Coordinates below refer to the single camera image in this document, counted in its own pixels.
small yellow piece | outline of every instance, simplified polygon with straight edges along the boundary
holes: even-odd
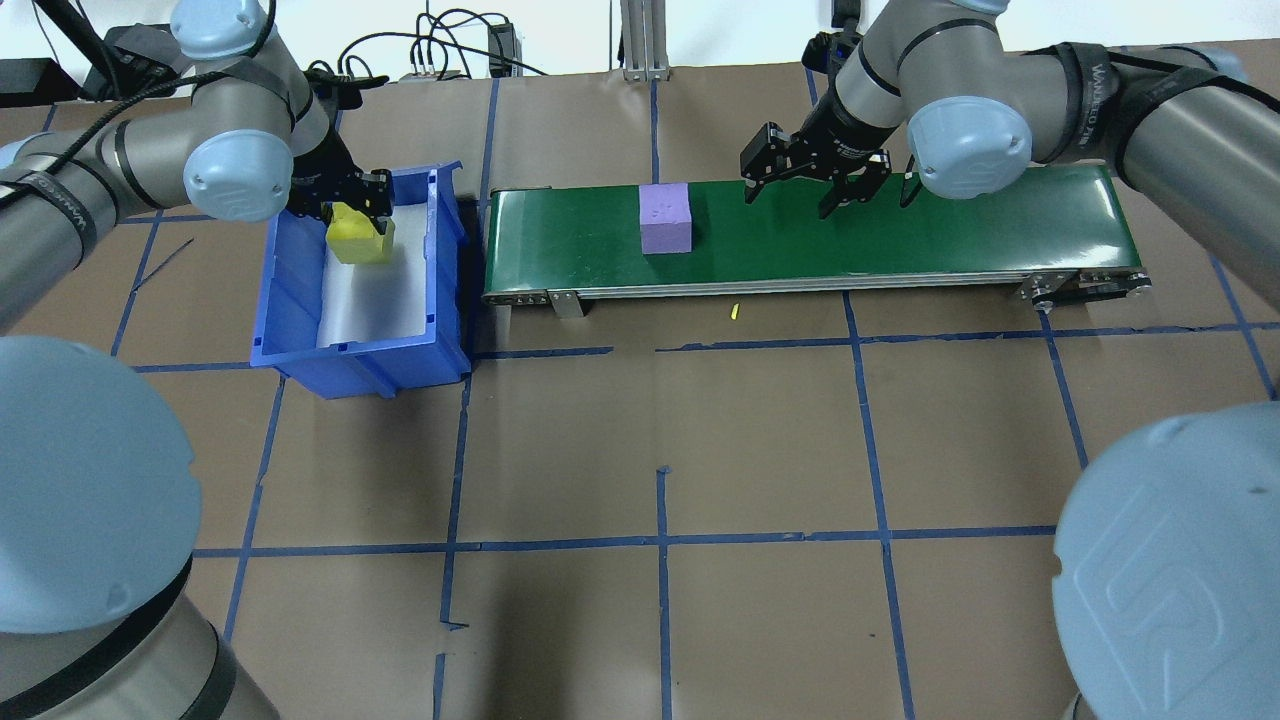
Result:
[[[346,202],[333,204],[333,220],[324,240],[346,265],[389,263],[396,236],[396,223],[387,220],[387,234],[378,232],[374,222]]]

brown paper floor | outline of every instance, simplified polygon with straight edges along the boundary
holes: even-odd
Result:
[[[1280,44],[1233,49],[1280,92]],[[404,85],[342,131],[369,165],[463,160],[483,210],[732,178],[824,87],[799,65]],[[99,111],[6,111],[0,141]],[[116,229],[17,332],[115,352],[174,406],[206,498],[188,592],[285,717],[1051,719],[1082,462],[1280,380],[1280,315],[1123,201],[1140,299],[1043,324],[1005,288],[483,310],[474,374],[394,401],[247,369],[262,228],[191,208]]]

blue bin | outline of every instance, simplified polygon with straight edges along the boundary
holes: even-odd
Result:
[[[325,398],[458,382],[471,364],[461,347],[458,247],[466,232],[453,196],[461,163],[393,170],[396,205],[426,204],[426,332],[316,347],[328,258],[325,227],[288,211],[270,220],[250,365],[275,368]]]

green conveyor belt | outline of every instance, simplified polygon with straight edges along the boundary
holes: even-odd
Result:
[[[485,299],[545,302],[1020,282],[1037,270],[1140,266],[1101,167],[1034,168],[975,200],[929,192],[899,208],[901,176],[868,204],[817,217],[824,183],[792,179],[742,201],[741,182],[689,184],[694,251],[640,251],[636,186],[520,190],[493,197]]]

purple block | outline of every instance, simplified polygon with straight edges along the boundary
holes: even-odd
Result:
[[[645,255],[692,252],[687,182],[640,186],[640,250]]]

